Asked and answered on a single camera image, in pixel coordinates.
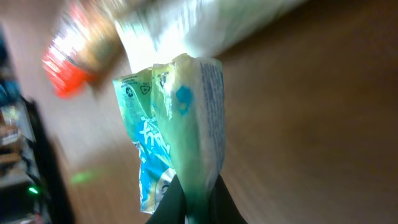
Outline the orange red spaghetti packet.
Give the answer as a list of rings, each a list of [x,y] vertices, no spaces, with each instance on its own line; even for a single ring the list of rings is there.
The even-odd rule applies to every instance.
[[[43,67],[61,98],[98,79],[117,56],[121,41],[114,22],[128,1],[71,0],[63,6]]]

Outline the white tube with gold cap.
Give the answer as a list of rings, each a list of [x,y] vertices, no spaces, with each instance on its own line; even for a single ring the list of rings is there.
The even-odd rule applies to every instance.
[[[136,73],[181,54],[214,57],[305,1],[146,1],[115,26]]]

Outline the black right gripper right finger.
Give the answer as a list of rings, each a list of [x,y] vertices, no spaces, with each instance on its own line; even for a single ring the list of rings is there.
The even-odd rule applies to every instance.
[[[210,194],[209,213],[211,224],[248,224],[220,175]]]

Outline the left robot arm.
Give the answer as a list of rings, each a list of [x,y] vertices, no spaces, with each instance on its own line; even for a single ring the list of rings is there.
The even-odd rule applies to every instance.
[[[1,38],[1,223],[74,223],[55,154]]]

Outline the small teal tissue packet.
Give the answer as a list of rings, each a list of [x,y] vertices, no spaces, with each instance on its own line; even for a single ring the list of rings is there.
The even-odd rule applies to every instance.
[[[151,111],[152,69],[114,79],[113,85],[126,131],[139,151],[141,211],[153,214],[176,172],[170,144],[164,141]]]

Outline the teal green snack pouch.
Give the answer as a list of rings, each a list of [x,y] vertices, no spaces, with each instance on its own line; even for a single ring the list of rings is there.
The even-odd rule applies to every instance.
[[[151,110],[185,196],[189,223],[210,223],[226,147],[223,67],[188,54],[152,67]]]

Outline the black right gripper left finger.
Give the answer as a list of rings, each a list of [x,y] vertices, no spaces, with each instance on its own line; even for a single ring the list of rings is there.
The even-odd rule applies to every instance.
[[[185,196],[177,175],[146,224],[184,224],[186,215]]]

